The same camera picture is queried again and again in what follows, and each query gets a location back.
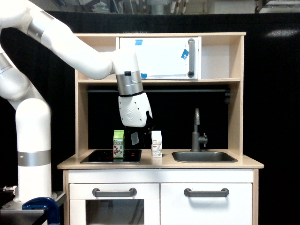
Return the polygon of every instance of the gray faucet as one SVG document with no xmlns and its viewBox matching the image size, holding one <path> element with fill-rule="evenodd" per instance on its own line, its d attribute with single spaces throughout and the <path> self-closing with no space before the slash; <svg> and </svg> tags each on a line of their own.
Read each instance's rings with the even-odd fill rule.
<svg viewBox="0 0 300 225">
<path fill-rule="evenodd" d="M 200 125 L 200 113 L 199 109 L 195 109 L 195 117 L 194 117 L 194 131 L 192 132 L 192 149 L 191 151 L 201 151 L 200 144 L 207 144 L 207 136 L 204 133 L 203 136 L 200 136 L 198 132 L 198 125 Z"/>
</svg>

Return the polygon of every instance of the black curtain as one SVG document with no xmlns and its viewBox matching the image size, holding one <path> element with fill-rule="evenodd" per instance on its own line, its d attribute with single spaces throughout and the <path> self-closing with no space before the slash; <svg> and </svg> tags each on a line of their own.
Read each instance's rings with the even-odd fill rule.
<svg viewBox="0 0 300 225">
<path fill-rule="evenodd" d="M 74 33 L 240 32 L 245 37 L 244 154 L 263 163 L 260 224 L 299 224 L 300 14 L 103 15 L 49 12 Z M 56 165 L 75 153 L 74 70 L 36 41 L 4 29 L 1 45 L 52 109 L 52 189 Z M 0 99 L 0 186 L 17 184 L 15 111 Z"/>
</svg>

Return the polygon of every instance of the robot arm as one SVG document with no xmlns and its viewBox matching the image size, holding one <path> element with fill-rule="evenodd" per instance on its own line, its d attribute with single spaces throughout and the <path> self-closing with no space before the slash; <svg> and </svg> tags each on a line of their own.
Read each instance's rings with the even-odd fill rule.
<svg viewBox="0 0 300 225">
<path fill-rule="evenodd" d="M 125 126 L 144 127 L 146 112 L 152 117 L 134 51 L 97 52 L 77 38 L 67 25 L 28 0 L 0 0 L 0 29 L 5 27 L 15 27 L 34 38 L 89 78 L 103 79 L 114 69 L 120 93 L 120 115 Z M 15 109 L 27 98 L 43 100 L 1 47 L 0 75 L 0 96 L 8 99 Z"/>
<path fill-rule="evenodd" d="M 122 123 L 142 128 L 152 119 L 134 51 L 100 53 L 78 39 L 68 26 L 28 0 L 0 0 L 0 33 L 14 27 L 34 38 L 67 64 L 92 79 L 115 71 Z M 50 108 L 0 46 L 0 96 L 16 109 L 18 198 L 26 202 L 51 194 Z"/>
</svg>

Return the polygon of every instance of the oven window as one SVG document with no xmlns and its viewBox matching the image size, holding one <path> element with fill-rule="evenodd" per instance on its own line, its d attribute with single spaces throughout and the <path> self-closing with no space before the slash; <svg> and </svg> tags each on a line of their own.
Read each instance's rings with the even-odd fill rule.
<svg viewBox="0 0 300 225">
<path fill-rule="evenodd" d="M 143 199 L 87 200 L 87 224 L 144 224 Z"/>
</svg>

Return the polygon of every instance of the gray handle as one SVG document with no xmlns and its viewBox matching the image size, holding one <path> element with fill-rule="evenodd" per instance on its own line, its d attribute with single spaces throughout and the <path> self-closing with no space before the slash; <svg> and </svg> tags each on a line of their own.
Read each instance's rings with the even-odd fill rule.
<svg viewBox="0 0 300 225">
<path fill-rule="evenodd" d="M 192 191 L 186 188 L 183 193 L 190 198 L 226 198 L 229 195 L 229 190 L 223 188 L 221 191 Z"/>
<path fill-rule="evenodd" d="M 93 189 L 93 195 L 95 197 L 132 197 L 137 193 L 135 188 L 129 189 L 129 191 L 100 191 L 98 188 Z"/>
<path fill-rule="evenodd" d="M 195 40 L 189 39 L 189 63 L 188 63 L 188 77 L 193 77 L 195 75 Z"/>
</svg>

